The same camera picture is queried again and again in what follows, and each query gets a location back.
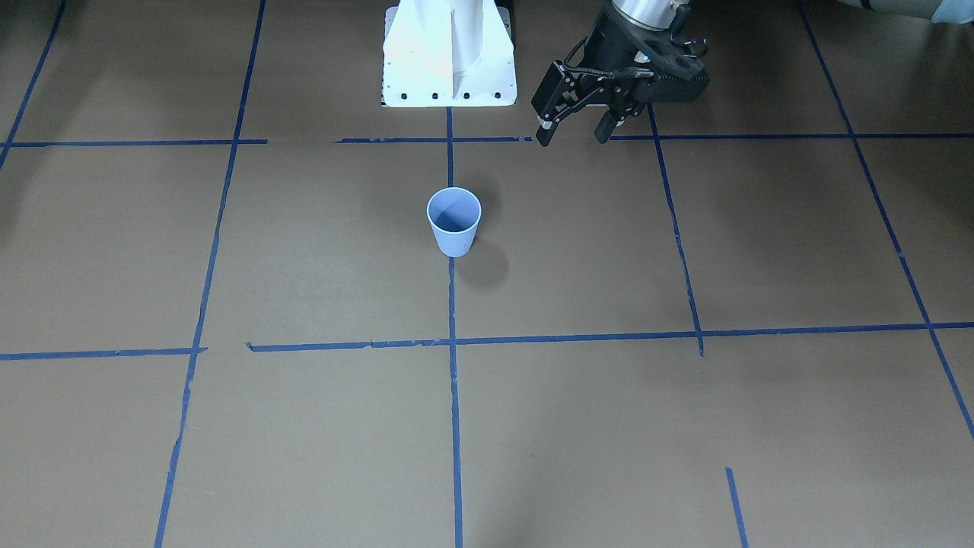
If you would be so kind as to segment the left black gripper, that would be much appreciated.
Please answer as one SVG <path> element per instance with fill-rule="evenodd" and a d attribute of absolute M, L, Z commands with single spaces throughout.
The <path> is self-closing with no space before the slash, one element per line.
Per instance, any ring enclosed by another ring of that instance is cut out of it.
<path fill-rule="evenodd" d="M 535 139 L 540 146 L 551 142 L 566 108 L 604 107 L 594 130 L 595 139 L 605 145 L 629 115 L 640 115 L 647 103 L 633 96 L 641 79 L 654 73 L 648 58 L 632 38 L 640 30 L 654 30 L 631 21 L 616 4 L 604 4 L 591 31 L 573 45 L 564 62 L 554 60 L 540 80 L 531 104 L 539 127 Z"/>

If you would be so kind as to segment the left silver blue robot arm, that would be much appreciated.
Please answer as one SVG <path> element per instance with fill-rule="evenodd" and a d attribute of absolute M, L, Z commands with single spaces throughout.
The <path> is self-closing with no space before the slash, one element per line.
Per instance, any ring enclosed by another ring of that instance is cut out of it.
<path fill-rule="evenodd" d="M 971 134 L 970 1 L 604 1 L 532 98 L 548 145 L 654 114 L 689 135 Z"/>

